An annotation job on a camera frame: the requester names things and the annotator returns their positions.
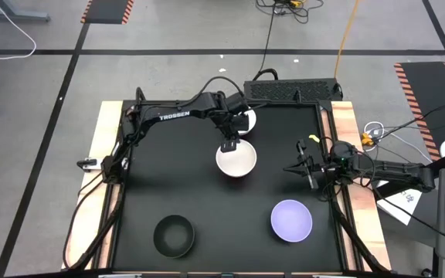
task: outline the white cable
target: white cable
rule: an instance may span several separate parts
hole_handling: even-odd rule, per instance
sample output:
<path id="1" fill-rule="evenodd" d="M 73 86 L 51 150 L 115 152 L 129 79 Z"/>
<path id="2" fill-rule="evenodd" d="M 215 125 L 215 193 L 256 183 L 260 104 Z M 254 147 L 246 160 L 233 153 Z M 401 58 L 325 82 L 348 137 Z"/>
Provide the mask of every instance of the white cable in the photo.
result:
<path id="1" fill-rule="evenodd" d="M 29 38 L 32 43 L 34 44 L 34 48 L 32 49 L 32 51 L 24 56 L 10 56 L 10 57 L 0 57 L 0 60 L 5 60 L 5 59 L 21 59 L 21 58 L 27 58 L 30 57 L 37 49 L 37 44 L 36 41 L 34 41 L 25 31 L 21 30 L 20 27 L 18 27 L 5 13 L 5 11 L 2 10 L 2 8 L 0 7 L 0 12 L 13 24 L 13 26 L 15 26 L 18 30 L 20 30 L 20 32 L 23 33 L 23 35 L 27 36 L 27 38 Z"/>
<path id="2" fill-rule="evenodd" d="M 378 125 L 380 126 L 380 128 L 372 128 L 371 130 L 368 130 L 368 131 L 367 131 L 367 127 L 368 127 L 369 125 L 371 125 L 371 124 L 378 124 Z M 384 125 L 383 125 L 381 122 L 378 122 L 378 121 L 371 121 L 371 122 L 368 122 L 368 123 L 363 127 L 363 132 L 364 132 L 364 133 L 367 133 L 368 135 L 370 135 L 370 131 L 377 130 L 377 129 L 382 130 L 382 134 L 380 135 L 380 137 L 381 137 L 381 138 L 384 137 L 384 133 L 386 132 L 386 130 L 384 129 Z M 391 133 L 390 135 L 392 135 L 392 136 L 398 138 L 398 140 L 402 141 L 403 143 L 405 143 L 405 144 L 409 145 L 410 147 L 414 148 L 415 150 L 417 150 L 417 151 L 418 151 L 418 152 L 419 152 L 425 159 L 427 159 L 428 161 L 430 161 L 430 163 L 432 163 L 432 160 L 431 160 L 430 158 L 428 158 L 428 157 L 427 157 L 427 156 L 426 156 L 426 155 L 425 155 L 419 148 L 417 148 L 415 145 L 409 143 L 408 141 L 402 139 L 401 137 L 399 137 L 398 135 L 396 135 L 396 134 L 394 134 L 394 133 Z M 377 147 L 377 146 L 374 146 L 374 147 L 369 148 L 368 150 L 365 150 L 365 151 L 371 151 L 371 150 L 375 149 L 376 147 Z"/>

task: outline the gray floor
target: gray floor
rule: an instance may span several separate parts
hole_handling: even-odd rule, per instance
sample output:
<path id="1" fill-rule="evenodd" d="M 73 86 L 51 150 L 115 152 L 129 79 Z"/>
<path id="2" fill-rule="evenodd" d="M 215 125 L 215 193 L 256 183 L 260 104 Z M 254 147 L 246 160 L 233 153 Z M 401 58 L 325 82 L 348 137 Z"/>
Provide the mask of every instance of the gray floor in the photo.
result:
<path id="1" fill-rule="evenodd" d="M 21 27 L 39 49 L 72 49 L 85 0 L 19 0 L 23 8 L 52 16 L 48 24 Z M 272 49 L 337 49 L 354 1 L 331 0 L 311 11 L 310 22 L 275 18 Z M 421 1 L 362 2 L 347 49 L 443 49 Z M 431 0 L 445 32 L 445 1 Z M 252 0 L 136 2 L 127 25 L 92 25 L 84 49 L 262 49 L 269 16 Z M 25 37 L 0 22 L 0 49 L 29 47 Z M 224 75 L 240 86 L 260 67 L 262 56 L 81 56 L 6 275 L 57 271 L 83 173 L 75 165 L 89 151 L 103 100 L 134 97 L 141 86 L 150 100 L 186 99 L 208 78 Z M 69 56 L 0 61 L 0 253 L 29 178 Z M 393 63 L 445 61 L 445 56 L 343 56 L 338 80 L 353 102 L 358 128 L 371 120 L 397 125 L 413 118 Z M 268 56 L 281 78 L 330 77 L 335 56 Z M 233 93 L 223 81 L 209 89 Z M 425 151 L 416 130 L 399 136 Z M 383 145 L 412 161 L 423 158 L 394 138 Z M 400 158 L 381 151 L 380 159 Z M 431 264 L 427 246 L 385 231 L 392 267 L 418 274 Z"/>

